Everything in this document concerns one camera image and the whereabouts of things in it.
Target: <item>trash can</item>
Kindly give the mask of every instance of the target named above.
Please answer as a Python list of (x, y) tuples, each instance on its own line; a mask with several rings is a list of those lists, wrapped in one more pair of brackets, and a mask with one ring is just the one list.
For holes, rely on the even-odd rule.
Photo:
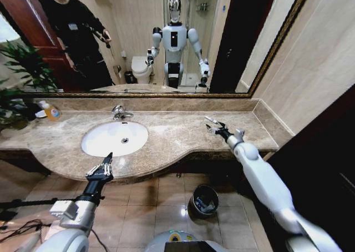
[(137, 84), (137, 79), (134, 77), (133, 72), (130, 70), (124, 73), (124, 79), (128, 84)]
[(192, 194), (187, 211), (191, 217), (204, 219), (216, 213), (218, 204), (217, 192), (212, 187), (201, 184)]

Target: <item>shower glass door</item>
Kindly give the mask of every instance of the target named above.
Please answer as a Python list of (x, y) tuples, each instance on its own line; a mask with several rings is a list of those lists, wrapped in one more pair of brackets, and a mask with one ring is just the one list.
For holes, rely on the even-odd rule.
[[(181, 0), (181, 22), (186, 25), (187, 29), (195, 28), (202, 46), (202, 58), (208, 58), (210, 44), (212, 39), (212, 31), (214, 28), (214, 17), (218, 0)], [(164, 0), (165, 25), (170, 21), (168, 0)], [(184, 64), (184, 74), (179, 87), (184, 90), (194, 92), (195, 85), (200, 81), (199, 60), (194, 52), (190, 42), (184, 50), (182, 57)]]

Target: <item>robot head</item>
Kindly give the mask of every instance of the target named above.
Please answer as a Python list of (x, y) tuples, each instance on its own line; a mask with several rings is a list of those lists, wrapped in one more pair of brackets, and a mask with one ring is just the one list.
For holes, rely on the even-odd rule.
[(168, 0), (171, 22), (177, 23), (180, 19), (181, 0)]

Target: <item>sink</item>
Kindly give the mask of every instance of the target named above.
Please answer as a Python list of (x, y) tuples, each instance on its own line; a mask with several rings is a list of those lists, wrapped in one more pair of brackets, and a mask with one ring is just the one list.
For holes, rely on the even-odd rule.
[(148, 130), (139, 123), (105, 123), (90, 130), (82, 140), (82, 150), (95, 157), (114, 157), (131, 154), (144, 146)]

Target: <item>humanoid robot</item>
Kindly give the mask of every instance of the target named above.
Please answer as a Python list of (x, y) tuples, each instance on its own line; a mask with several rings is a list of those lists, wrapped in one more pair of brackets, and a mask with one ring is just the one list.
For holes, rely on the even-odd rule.
[[(245, 177), (257, 198), (275, 216), (276, 221), (295, 236), (288, 239), (287, 250), (290, 252), (341, 252), (335, 241), (319, 226), (303, 218), (293, 206), (289, 189), (269, 163), (259, 155), (257, 148), (244, 142), (244, 131), (237, 129), (230, 133), (227, 126), (217, 120), (205, 117), (216, 124), (207, 129), (224, 138), (237, 160), (242, 164)], [(92, 230), (95, 210), (102, 199), (103, 186), (113, 179), (112, 156), (110, 153), (101, 164), (87, 172), (88, 185), (75, 202), (59, 200), (50, 213), (60, 218), (60, 226), (65, 228), (51, 236), (37, 252), (87, 252), (88, 236)], [(17, 251), (28, 252), (39, 240), (30, 240)], [(228, 250), (213, 241), (199, 241), (193, 235), (183, 231), (167, 231), (157, 235), (145, 248), (145, 252), (168, 251), (203, 251), (227, 252)]]
[(207, 59), (202, 59), (202, 49), (199, 42), (199, 36), (196, 29), (187, 30), (180, 22), (181, 0), (168, 0), (170, 11), (170, 22), (161, 30), (159, 27), (153, 29), (153, 46), (148, 49), (147, 65), (152, 65), (154, 59), (159, 54), (159, 45), (163, 40), (163, 46), (166, 52), (166, 63), (164, 65), (165, 85), (178, 88), (179, 81), (184, 72), (184, 65), (181, 62), (182, 52), (186, 46), (186, 39), (190, 40), (194, 51), (199, 59), (201, 82), (196, 84), (197, 87), (209, 88), (206, 84), (210, 76), (210, 67)]

